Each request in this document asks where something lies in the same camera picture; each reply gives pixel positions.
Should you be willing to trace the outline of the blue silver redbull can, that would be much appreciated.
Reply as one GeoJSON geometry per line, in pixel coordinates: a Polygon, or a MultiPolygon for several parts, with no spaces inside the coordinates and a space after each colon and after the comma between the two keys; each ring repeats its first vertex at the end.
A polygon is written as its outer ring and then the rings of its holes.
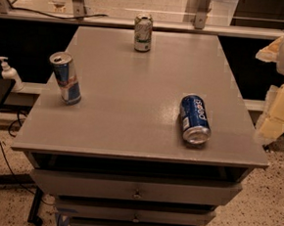
{"type": "Polygon", "coordinates": [[[77,104],[81,100],[81,95],[72,55],[68,52],[56,52],[50,56],[49,61],[64,103],[77,104]]]}

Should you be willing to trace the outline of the blue pepsi can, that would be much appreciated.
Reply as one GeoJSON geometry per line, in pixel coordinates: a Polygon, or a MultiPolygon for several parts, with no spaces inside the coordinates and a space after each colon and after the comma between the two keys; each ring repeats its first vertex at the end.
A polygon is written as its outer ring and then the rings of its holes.
{"type": "Polygon", "coordinates": [[[191,145],[204,144],[212,135],[205,109],[205,103],[199,96],[191,94],[181,100],[182,137],[191,145]]]}

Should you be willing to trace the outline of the top grey drawer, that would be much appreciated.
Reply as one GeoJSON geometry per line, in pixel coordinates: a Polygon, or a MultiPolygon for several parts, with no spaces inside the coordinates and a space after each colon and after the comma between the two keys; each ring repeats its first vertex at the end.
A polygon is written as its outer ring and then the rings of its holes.
{"type": "Polygon", "coordinates": [[[224,205],[242,190],[239,183],[90,172],[34,169],[31,177],[44,193],[52,196],[114,200],[224,205]]]}

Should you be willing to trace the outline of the grey drawer cabinet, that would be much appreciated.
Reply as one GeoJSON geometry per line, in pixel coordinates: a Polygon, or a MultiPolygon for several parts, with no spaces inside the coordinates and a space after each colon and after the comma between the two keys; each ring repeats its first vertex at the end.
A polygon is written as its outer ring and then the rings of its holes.
{"type": "MultiPolygon", "coordinates": [[[[149,52],[131,30],[81,27],[69,45],[81,100],[68,106],[50,80],[13,146],[32,170],[242,183],[267,158],[255,139],[219,40],[156,32],[149,52]],[[199,96],[212,134],[200,145],[182,137],[181,100],[199,96]]],[[[150,203],[214,212],[220,205],[53,196],[56,200],[150,203]]]]}

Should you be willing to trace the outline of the middle grey drawer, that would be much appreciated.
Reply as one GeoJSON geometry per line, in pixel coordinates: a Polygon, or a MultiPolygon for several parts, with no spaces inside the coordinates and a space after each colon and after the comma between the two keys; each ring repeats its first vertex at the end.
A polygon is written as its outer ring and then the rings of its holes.
{"type": "Polygon", "coordinates": [[[58,200],[56,208],[64,215],[100,219],[205,226],[215,218],[213,211],[150,203],[101,203],[58,200]]]}

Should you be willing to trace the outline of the white soap pump bottle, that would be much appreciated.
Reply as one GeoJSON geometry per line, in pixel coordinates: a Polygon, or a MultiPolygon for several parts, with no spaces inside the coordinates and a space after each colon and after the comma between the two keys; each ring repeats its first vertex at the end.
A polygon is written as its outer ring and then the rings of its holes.
{"type": "Polygon", "coordinates": [[[15,81],[13,91],[21,91],[24,89],[24,84],[21,81],[21,77],[19,76],[17,70],[15,68],[11,68],[8,64],[8,59],[5,56],[0,57],[1,68],[2,68],[2,77],[6,79],[13,79],[15,81]]]}

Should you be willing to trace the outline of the black side table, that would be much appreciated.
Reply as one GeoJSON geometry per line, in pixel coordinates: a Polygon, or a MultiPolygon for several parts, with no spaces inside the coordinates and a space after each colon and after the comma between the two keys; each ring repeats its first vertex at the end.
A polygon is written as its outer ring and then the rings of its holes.
{"type": "MultiPolygon", "coordinates": [[[[0,109],[6,99],[8,98],[11,90],[15,85],[14,80],[0,79],[0,109]]],[[[19,174],[16,175],[12,169],[10,169],[9,175],[0,175],[0,185],[19,185],[22,188],[28,190],[26,185],[32,185],[33,181],[29,174],[19,174]]],[[[30,214],[28,215],[27,222],[33,223],[35,226],[42,226],[43,221],[38,216],[38,209],[42,200],[43,193],[37,188],[35,190],[33,203],[31,204],[30,214]]]]}

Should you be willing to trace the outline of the metal window frame rail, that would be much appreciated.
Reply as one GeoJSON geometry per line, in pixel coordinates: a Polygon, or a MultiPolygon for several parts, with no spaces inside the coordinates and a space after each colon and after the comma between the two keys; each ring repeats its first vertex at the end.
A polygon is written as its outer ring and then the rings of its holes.
{"type": "MultiPolygon", "coordinates": [[[[34,10],[31,8],[14,7],[11,0],[0,0],[0,18],[34,20],[49,23],[77,23],[83,25],[107,26],[132,28],[133,19],[113,18],[108,14],[91,14],[85,6],[85,0],[72,0],[72,12],[59,13],[34,10]]],[[[194,32],[195,34],[245,37],[256,39],[274,39],[284,35],[283,29],[257,28],[229,25],[224,19],[233,19],[232,11],[227,12],[226,17],[216,15],[213,9],[203,10],[198,8],[197,12],[191,15],[191,23],[154,22],[154,29],[157,31],[170,32],[194,32]]]]}

